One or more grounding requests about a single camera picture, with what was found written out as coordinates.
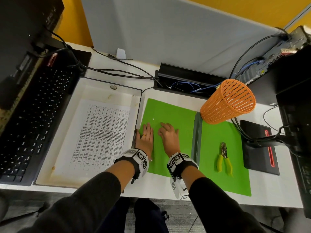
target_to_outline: dark pants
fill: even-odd
[[[97,233],[124,233],[125,218],[130,207],[129,197],[120,197]],[[168,233],[161,210],[150,199],[138,199],[134,205],[135,233]]]

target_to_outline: keyboard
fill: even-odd
[[[32,184],[74,78],[48,66],[35,73],[0,137],[0,183]]]

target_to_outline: white desk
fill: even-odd
[[[119,69],[140,75],[145,75],[142,71],[135,69],[134,67],[121,64],[120,62],[99,55],[98,53],[94,52],[90,47],[80,46],[76,44],[71,45],[74,49],[92,52],[90,67],[100,69]],[[154,66],[142,62],[131,61],[130,63],[143,68],[152,75],[154,75],[155,70],[159,69],[159,66]],[[87,71],[86,77],[116,84],[122,84],[138,89],[146,89],[153,86],[153,81],[148,79],[121,78],[101,74],[92,70]],[[143,110],[140,111],[141,113],[143,113],[145,109],[148,98],[153,98],[194,111],[199,111],[202,104],[205,102],[205,100],[203,99],[149,89],[145,91],[142,95]],[[262,115],[268,109],[269,106],[257,104],[253,112],[240,116],[238,119],[245,119],[265,125],[262,119]],[[266,119],[275,128],[282,126],[278,109],[269,111],[266,115]],[[249,197],[231,192],[227,192],[227,194],[235,199],[239,204],[302,208],[301,197],[298,191],[297,181],[294,174],[289,151],[284,146],[277,146],[275,147],[275,150],[280,169],[280,176],[250,170],[249,178],[252,196]],[[61,188],[51,186],[17,186],[4,184],[0,184],[0,188],[63,193],[73,193],[76,190],[74,188]],[[176,199],[171,189],[169,178],[152,173],[147,173],[143,179],[135,181],[133,185],[128,184],[125,188],[123,196],[172,200]]]

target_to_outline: red stripe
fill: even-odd
[[[269,136],[269,131],[265,130],[265,134],[266,134],[266,136]],[[270,164],[272,167],[275,167],[272,148],[270,146],[268,147],[268,152],[269,152]]]

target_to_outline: orange basket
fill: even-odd
[[[252,91],[235,79],[223,81],[200,109],[202,119],[218,124],[253,111],[256,100]]]

